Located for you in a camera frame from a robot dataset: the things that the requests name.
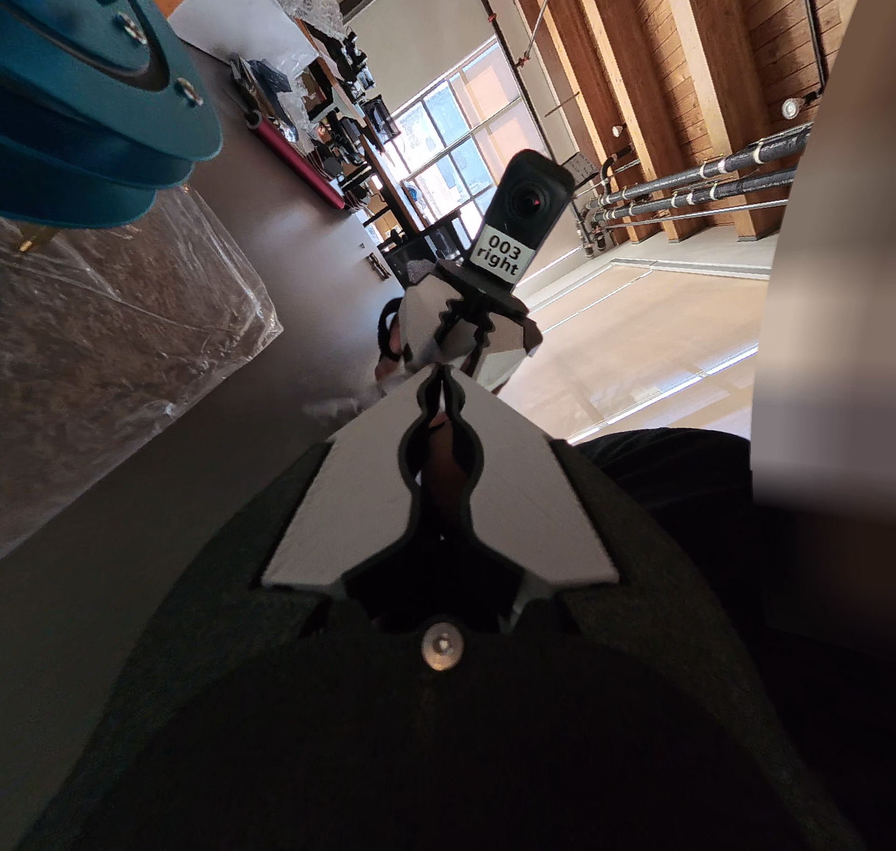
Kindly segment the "red cylinder roll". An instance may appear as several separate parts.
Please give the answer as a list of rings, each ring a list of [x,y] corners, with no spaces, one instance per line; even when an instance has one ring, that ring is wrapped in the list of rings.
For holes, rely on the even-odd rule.
[[[245,124],[282,163],[305,182],[323,201],[338,210],[346,208],[343,196],[325,180],[321,173],[307,161],[304,155],[297,151],[292,143],[260,111],[253,110],[246,114]]]

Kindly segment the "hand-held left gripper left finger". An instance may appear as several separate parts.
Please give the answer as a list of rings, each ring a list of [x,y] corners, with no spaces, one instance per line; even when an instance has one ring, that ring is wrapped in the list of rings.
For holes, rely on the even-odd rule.
[[[264,588],[347,596],[346,581],[409,536],[420,489],[408,445],[438,406],[442,367],[411,376],[330,437],[330,448],[261,577]]]

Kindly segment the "clear packet of dark parts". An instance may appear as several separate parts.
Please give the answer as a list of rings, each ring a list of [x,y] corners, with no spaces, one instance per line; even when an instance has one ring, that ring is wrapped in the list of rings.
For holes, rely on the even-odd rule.
[[[247,61],[241,56],[230,59],[234,82],[250,96],[277,98],[293,92],[288,77],[264,60]]]

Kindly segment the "black mesh chair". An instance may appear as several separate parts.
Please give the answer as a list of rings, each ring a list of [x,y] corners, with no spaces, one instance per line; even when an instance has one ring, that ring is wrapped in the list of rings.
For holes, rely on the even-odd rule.
[[[459,261],[471,240],[459,216],[445,217],[424,232],[408,235],[394,231],[379,250],[391,273],[407,288],[429,275],[436,263]]]

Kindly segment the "insulated ceiling pipe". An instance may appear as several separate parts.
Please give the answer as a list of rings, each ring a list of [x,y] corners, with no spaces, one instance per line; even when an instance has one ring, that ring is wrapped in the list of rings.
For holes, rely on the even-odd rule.
[[[618,192],[597,196],[591,206],[609,207],[617,202],[633,202],[655,192],[677,189],[698,181],[712,180],[748,167],[758,167],[801,153],[807,144],[813,122],[790,127],[780,133],[756,140],[744,149],[726,156],[709,159],[700,166],[689,167],[641,185],[626,186]]]
[[[614,220],[688,208],[736,196],[764,192],[791,185],[797,171],[796,167],[788,167],[764,174],[752,174],[736,180],[715,182],[691,190],[677,190],[672,195],[657,200],[631,202],[627,205],[595,209],[587,214],[586,220],[591,228],[595,228]]]

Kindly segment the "black mesh crate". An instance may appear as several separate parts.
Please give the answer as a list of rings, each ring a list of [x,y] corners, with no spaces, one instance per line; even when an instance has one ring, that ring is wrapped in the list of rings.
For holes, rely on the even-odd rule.
[[[385,105],[382,96],[367,98],[361,102],[365,119],[372,128],[376,144],[383,149],[388,142],[395,140],[400,135],[400,127],[394,121],[389,108]]]

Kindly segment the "dark grey desk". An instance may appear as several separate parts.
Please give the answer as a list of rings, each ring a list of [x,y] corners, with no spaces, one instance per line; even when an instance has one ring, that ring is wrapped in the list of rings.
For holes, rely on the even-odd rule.
[[[315,409],[373,382],[397,296],[355,215],[321,202],[245,127],[230,68],[188,47],[223,147],[193,185],[265,285],[283,332],[2,559],[2,849],[88,743],[146,622],[209,539],[337,426]]]

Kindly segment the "large paned window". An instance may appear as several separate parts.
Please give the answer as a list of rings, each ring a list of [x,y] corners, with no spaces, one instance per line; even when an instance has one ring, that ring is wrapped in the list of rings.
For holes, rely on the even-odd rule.
[[[511,158],[542,150],[521,87],[496,39],[480,46],[399,111],[392,166],[420,218],[458,209],[471,236]]]

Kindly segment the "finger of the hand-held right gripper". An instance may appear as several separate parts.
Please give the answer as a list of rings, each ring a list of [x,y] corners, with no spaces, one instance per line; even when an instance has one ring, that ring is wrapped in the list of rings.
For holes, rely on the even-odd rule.
[[[436,336],[452,315],[452,305],[460,302],[462,293],[433,274],[406,290],[400,304],[400,344],[407,372],[451,361]]]
[[[470,360],[471,379],[488,391],[499,393],[542,341],[542,333],[528,316],[486,314],[476,332],[476,347]]]

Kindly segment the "person's right hand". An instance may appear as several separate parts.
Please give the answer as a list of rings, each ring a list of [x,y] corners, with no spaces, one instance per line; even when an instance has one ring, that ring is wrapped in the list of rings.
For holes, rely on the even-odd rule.
[[[385,310],[378,321],[376,332],[379,360],[375,366],[375,381],[385,383],[387,379],[401,373],[407,361],[406,347],[401,334],[397,310]]]

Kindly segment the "large clear plastic bag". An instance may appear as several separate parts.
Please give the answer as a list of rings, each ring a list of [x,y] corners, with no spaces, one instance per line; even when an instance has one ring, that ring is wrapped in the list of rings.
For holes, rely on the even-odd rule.
[[[281,333],[274,303],[195,188],[134,223],[2,218],[1,550],[9,554]]]

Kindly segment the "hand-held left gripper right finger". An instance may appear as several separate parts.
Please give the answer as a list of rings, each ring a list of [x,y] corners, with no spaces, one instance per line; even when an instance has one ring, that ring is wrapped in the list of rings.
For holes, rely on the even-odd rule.
[[[461,520],[471,542],[510,567],[510,626],[534,600],[617,585],[620,573],[566,476],[554,439],[499,397],[447,366],[444,402],[469,443]]]

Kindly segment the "orange and white cardboard box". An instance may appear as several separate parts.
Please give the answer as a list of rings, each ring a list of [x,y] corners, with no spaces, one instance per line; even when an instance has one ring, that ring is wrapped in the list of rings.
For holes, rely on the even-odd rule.
[[[265,61],[287,75],[318,59],[276,0],[154,0],[176,35],[222,62]]]

